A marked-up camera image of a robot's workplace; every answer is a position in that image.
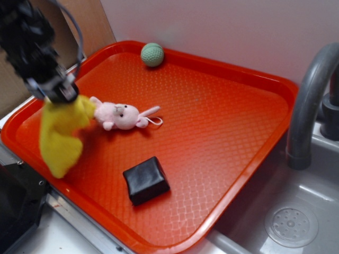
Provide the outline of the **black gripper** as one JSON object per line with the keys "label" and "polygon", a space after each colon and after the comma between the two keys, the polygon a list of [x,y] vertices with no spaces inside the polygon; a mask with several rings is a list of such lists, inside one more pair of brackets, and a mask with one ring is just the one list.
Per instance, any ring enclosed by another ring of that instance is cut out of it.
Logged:
{"label": "black gripper", "polygon": [[1,49],[15,73],[35,98],[71,103],[79,94],[77,75],[58,63],[54,38],[50,22],[30,1],[1,1]]}

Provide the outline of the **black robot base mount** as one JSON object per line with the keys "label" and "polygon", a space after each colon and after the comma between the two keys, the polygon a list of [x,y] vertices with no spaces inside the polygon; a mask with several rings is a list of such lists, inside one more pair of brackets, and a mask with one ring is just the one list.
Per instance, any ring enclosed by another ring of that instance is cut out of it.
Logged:
{"label": "black robot base mount", "polygon": [[11,253],[39,226],[48,182],[28,164],[1,165],[1,253]]}

